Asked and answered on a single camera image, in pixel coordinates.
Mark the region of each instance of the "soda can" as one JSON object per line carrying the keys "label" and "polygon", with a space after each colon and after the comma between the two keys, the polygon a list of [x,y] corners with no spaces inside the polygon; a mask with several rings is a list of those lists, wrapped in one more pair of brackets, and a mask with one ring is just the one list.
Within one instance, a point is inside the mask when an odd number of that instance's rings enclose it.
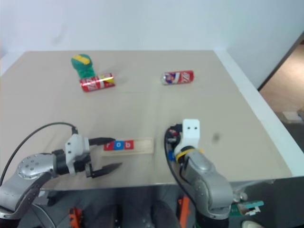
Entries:
{"label": "soda can", "polygon": [[115,85],[115,80],[111,73],[82,78],[79,82],[85,92],[108,88]]}
{"label": "soda can", "polygon": [[165,72],[161,77],[161,82],[164,85],[190,83],[194,79],[192,70]]}

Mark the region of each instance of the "yellow ring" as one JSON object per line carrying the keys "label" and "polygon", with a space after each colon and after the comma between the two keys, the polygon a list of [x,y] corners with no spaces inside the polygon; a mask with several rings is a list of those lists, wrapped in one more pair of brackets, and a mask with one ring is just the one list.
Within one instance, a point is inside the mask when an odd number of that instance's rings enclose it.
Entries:
{"label": "yellow ring", "polygon": [[195,150],[195,149],[194,148],[190,148],[190,149],[187,149],[187,150],[185,150],[183,152],[180,152],[178,155],[176,155],[175,160],[178,162],[179,158],[181,156],[184,156],[185,154],[187,154],[188,152],[193,151],[193,150]]}

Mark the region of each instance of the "floor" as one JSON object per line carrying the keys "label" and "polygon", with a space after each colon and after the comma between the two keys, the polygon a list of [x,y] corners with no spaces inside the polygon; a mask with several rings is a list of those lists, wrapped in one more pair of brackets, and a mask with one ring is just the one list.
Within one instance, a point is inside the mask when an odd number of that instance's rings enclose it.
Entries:
{"label": "floor", "polygon": [[299,45],[260,91],[275,112],[304,106],[304,45]]}
{"label": "floor", "polygon": [[283,123],[285,128],[290,132],[295,142],[304,151],[304,122],[302,123]]}
{"label": "floor", "polygon": [[[252,217],[230,218],[230,228],[241,228],[241,222],[249,219],[257,221],[265,228],[294,228],[304,224],[304,178],[276,180],[274,184],[258,184],[249,187],[249,200],[263,200],[261,213]],[[182,192],[175,185],[126,188],[68,191],[60,193],[60,200],[52,207],[43,207],[57,228],[67,228],[69,218],[68,209],[77,206],[84,210],[85,218],[93,219],[99,211],[112,204],[123,205],[123,228],[152,228],[150,219],[151,203],[160,199],[169,204],[176,211],[176,200]],[[194,209],[191,208],[188,226],[194,223]],[[42,226],[52,228],[46,216],[37,208],[32,207],[22,219],[20,228]]]}

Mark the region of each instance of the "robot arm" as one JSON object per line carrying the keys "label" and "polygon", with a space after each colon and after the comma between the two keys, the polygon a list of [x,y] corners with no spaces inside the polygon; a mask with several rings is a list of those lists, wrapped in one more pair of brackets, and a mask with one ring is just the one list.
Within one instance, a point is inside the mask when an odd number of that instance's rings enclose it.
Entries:
{"label": "robot arm", "polygon": [[19,221],[38,196],[40,188],[51,178],[70,173],[86,171],[87,177],[98,177],[118,168],[121,163],[110,164],[93,171],[90,145],[102,145],[112,138],[88,139],[73,134],[64,150],[51,154],[35,154],[23,159],[11,178],[0,186],[0,228],[16,228]]}
{"label": "robot arm", "polygon": [[179,165],[180,177],[177,181],[181,184],[181,180],[184,180],[184,184],[190,185],[194,192],[191,198],[196,207],[199,227],[227,228],[233,191],[230,183],[216,171],[214,164],[197,149],[199,124],[198,120],[185,119],[182,125],[170,128],[165,146],[174,150],[176,162],[168,164]]}

